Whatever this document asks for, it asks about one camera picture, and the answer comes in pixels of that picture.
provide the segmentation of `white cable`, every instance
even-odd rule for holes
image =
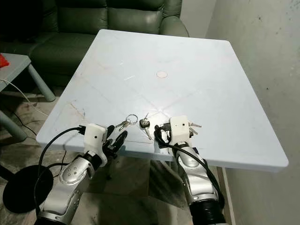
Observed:
[[[13,83],[11,83],[11,82],[9,82],[9,81],[7,81],[7,80],[4,80],[4,79],[1,79],[0,78],[0,80],[1,81],[4,81],[4,82],[7,82],[7,83],[9,83],[9,84],[11,84],[11,85],[13,85],[23,96],[24,96],[24,98],[28,101],[28,102],[30,102],[30,103],[32,103],[31,101],[29,101],[29,99],[26,97],[26,95],[17,87],[17,86],[15,86]],[[44,112],[42,112],[42,111],[40,111],[40,110],[38,110],[34,105],[30,105],[30,106],[32,106],[37,112],[39,112],[39,113],[41,113],[41,114],[43,114],[43,115],[45,115],[45,116],[49,116],[48,114],[46,114],[46,113],[44,113]]]

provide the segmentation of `white table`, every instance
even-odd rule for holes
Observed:
[[[1,53],[9,62],[8,66],[0,68],[0,92],[9,85],[24,69],[28,69],[31,77],[37,84],[38,88],[49,102],[55,99],[55,95],[48,88],[46,83],[31,65],[31,61],[27,55]],[[0,111],[0,124],[18,141],[23,141],[27,135],[18,127],[8,116]]]
[[[101,30],[37,141],[45,146],[80,124],[117,125],[131,113],[149,113],[151,133],[172,116],[201,124],[192,143],[211,165],[273,172],[288,165],[228,41]],[[138,125],[127,131],[121,154],[173,159]],[[69,133],[52,145],[62,148],[83,151],[83,136]]]

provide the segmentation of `green sofa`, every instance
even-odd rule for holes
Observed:
[[[66,86],[100,29],[188,37],[182,0],[43,0],[33,43],[0,41],[0,52],[26,54],[49,85]]]

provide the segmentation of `concrete floor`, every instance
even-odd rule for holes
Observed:
[[[62,91],[55,89],[54,92],[60,96]],[[0,94],[1,110],[21,126],[11,113],[15,112],[25,125],[37,133],[46,117],[15,95],[18,96],[18,93]],[[29,94],[29,97],[38,109],[47,114],[59,98],[48,103],[41,95]],[[0,164],[14,173],[29,165],[36,165],[41,153],[35,135],[25,127],[22,129],[28,135],[25,141],[0,147]],[[7,131],[0,129],[1,142],[3,139],[11,141]],[[43,164],[60,162],[63,154],[63,151],[49,151],[45,154]],[[75,152],[68,152],[65,162],[70,162],[76,155]],[[54,168],[52,173],[58,171],[59,167]],[[1,196],[6,183],[0,178]],[[0,225],[32,225],[35,219],[34,211],[14,214],[5,208],[0,199]],[[180,181],[169,172],[166,164],[148,159],[118,157],[110,166],[97,171],[88,191],[81,198],[72,224],[190,225],[192,222]]]

